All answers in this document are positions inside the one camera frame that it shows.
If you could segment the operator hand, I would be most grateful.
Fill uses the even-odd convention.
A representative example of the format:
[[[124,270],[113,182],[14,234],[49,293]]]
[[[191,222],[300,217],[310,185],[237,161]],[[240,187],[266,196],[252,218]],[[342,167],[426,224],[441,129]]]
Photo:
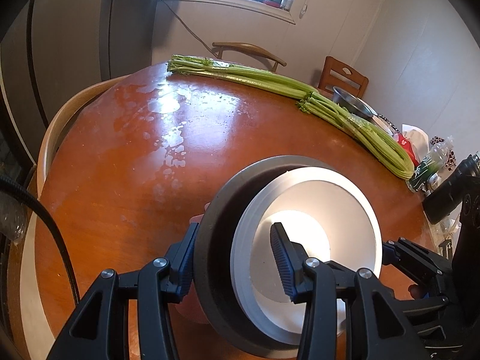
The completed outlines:
[[[417,284],[409,285],[408,291],[413,299],[422,299],[422,297],[424,297],[421,287]]]

